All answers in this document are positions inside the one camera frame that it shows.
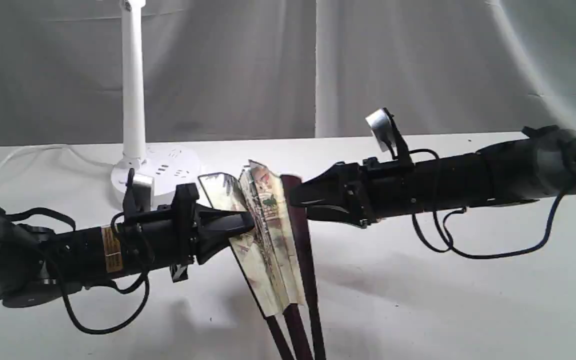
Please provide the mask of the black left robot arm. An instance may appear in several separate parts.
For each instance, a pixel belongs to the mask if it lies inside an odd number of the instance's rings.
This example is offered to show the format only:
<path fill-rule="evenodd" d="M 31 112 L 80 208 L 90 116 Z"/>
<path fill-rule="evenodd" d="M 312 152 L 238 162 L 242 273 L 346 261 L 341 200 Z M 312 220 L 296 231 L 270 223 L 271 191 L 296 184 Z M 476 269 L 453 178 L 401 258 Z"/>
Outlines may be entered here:
<path fill-rule="evenodd" d="M 0 207 L 0 301 L 27 308 L 114 280 L 167 268 L 174 283 L 188 267 L 205 264 L 232 237 L 254 229 L 246 210 L 220 210 L 198 203 L 195 184 L 176 187 L 173 201 L 147 210 L 130 190 L 122 221 L 76 228 L 72 218 L 37 207 L 7 214 Z"/>

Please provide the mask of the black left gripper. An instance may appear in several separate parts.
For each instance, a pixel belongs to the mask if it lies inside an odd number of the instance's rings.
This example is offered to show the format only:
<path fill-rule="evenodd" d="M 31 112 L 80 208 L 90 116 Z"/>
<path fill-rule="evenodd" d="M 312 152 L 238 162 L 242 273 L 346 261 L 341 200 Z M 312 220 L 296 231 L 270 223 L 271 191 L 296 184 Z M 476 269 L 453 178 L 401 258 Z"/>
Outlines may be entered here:
<path fill-rule="evenodd" d="M 171 203 L 112 221 L 102 228 L 106 278 L 115 280 L 167 268 L 176 283 L 188 279 L 188 266 L 204 265 L 231 247 L 231 238 L 255 228 L 253 216 L 239 210 L 200 207 L 196 184 L 176 186 Z"/>

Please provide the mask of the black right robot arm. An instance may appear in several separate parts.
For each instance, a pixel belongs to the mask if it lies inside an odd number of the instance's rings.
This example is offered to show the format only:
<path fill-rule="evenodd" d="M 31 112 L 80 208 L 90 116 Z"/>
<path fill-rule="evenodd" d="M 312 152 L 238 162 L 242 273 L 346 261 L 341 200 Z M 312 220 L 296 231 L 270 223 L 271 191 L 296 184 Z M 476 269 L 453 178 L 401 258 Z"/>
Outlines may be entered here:
<path fill-rule="evenodd" d="M 576 195 L 576 131 L 552 125 L 522 133 L 524 139 L 429 161 L 337 162 L 290 190 L 288 201 L 309 220 L 365 228 L 432 211 L 523 205 L 568 185 Z"/>

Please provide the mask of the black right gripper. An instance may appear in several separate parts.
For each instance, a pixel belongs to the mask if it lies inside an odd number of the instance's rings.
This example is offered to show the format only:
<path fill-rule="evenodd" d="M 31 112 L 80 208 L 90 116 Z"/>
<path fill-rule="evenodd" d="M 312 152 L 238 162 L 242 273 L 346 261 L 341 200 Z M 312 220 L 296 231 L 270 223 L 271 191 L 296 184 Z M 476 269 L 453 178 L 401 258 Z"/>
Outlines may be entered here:
<path fill-rule="evenodd" d="M 288 201 L 293 207 L 307 207 L 311 221 L 364 229 L 382 219 L 414 214 L 418 207 L 409 178 L 414 169 L 411 161 L 379 162 L 376 157 L 362 164 L 336 162 L 291 189 Z"/>

